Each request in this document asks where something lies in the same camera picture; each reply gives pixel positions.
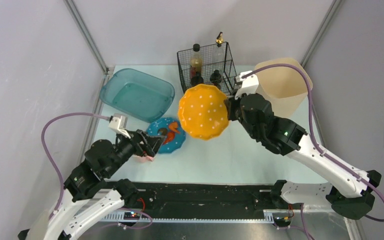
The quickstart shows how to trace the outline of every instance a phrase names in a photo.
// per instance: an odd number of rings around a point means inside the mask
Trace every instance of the yellow bowl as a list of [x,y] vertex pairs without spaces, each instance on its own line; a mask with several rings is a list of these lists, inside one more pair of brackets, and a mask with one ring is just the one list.
[[198,84],[179,101],[178,118],[182,129],[193,138],[209,140],[228,127],[227,96],[216,86]]

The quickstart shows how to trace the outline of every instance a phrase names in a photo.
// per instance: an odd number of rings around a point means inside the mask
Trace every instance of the bottle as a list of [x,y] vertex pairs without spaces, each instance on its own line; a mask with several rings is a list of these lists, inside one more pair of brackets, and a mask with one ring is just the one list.
[[214,73],[209,77],[209,81],[214,85],[222,82],[222,75],[219,70],[214,70]]
[[219,70],[223,72],[223,68],[225,66],[225,51],[223,50],[223,32],[220,32],[215,39],[216,45],[214,46],[214,50],[212,53],[212,64],[214,65],[213,69]]
[[196,85],[203,84],[203,83],[204,83],[204,78],[201,76],[201,73],[197,71],[195,73],[195,76],[192,77],[192,79],[190,80],[190,85],[192,85],[192,87],[195,87]]
[[190,77],[190,79],[195,77],[197,72],[201,73],[201,70],[203,68],[203,57],[201,56],[201,53],[200,53],[200,45],[195,43],[193,45],[193,51],[194,51],[194,53],[193,53],[193,55],[189,61],[189,63],[190,63],[189,77]]

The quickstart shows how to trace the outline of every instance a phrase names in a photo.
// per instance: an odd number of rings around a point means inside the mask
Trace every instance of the black wire basket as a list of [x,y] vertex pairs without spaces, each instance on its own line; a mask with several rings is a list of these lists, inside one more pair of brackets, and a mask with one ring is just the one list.
[[[233,63],[231,49],[228,42],[223,42],[220,48],[223,48],[224,51],[224,61],[212,62],[213,54],[216,49],[217,44],[201,46],[199,52],[202,56],[202,69],[201,77],[204,79],[204,84],[213,85],[210,82],[210,76],[213,74],[214,70],[219,70],[222,81],[219,84],[221,86],[220,90],[226,95],[232,95],[235,89],[235,77],[236,69],[235,64]],[[194,55],[194,50],[182,50],[177,52],[177,63],[179,67],[180,83],[183,93],[186,90],[192,88],[191,78],[190,78],[190,59]]]

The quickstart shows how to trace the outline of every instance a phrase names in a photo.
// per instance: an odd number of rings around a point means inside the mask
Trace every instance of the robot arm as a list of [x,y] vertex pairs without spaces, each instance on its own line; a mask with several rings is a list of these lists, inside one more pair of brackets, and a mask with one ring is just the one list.
[[[255,74],[242,79],[242,76],[250,72],[239,75],[236,82],[241,87],[235,96],[226,99],[228,119],[239,121],[249,136],[270,152],[294,159],[328,181],[325,184],[297,184],[278,180],[272,191],[273,198],[278,198],[279,205],[306,203],[332,208],[350,219],[362,218],[372,209],[375,197],[371,194],[372,190],[360,182],[360,179],[377,187],[381,175],[374,170],[360,170],[323,147],[324,152],[320,154],[304,128],[290,119],[275,116],[271,103],[256,93],[259,81]],[[326,153],[353,169],[361,178],[356,179],[325,158]]]
[[[149,136],[142,130],[128,131],[126,123],[127,117],[121,114],[110,118],[109,128],[116,132],[115,144],[109,140],[98,140],[84,154],[85,160],[73,169],[64,182],[62,201],[47,226],[43,226],[45,233],[41,238],[76,240],[109,213],[136,203],[138,190],[128,179],[122,179],[106,196],[77,214],[99,190],[105,188],[105,179],[110,178],[131,156],[153,158],[163,144],[164,136]],[[29,229],[21,231],[18,238],[35,239],[28,232]]]

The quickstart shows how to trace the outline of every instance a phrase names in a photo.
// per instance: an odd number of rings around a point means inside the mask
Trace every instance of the beige paper cup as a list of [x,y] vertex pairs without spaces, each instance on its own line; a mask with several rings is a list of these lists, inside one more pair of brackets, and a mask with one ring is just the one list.
[[[304,68],[291,57],[260,62],[255,66],[255,70],[271,64],[290,64],[298,67],[304,72],[310,88],[313,89],[313,82]],[[270,101],[275,116],[291,117],[308,94],[304,79],[292,68],[278,66],[260,71],[256,75],[259,81],[257,93]]]

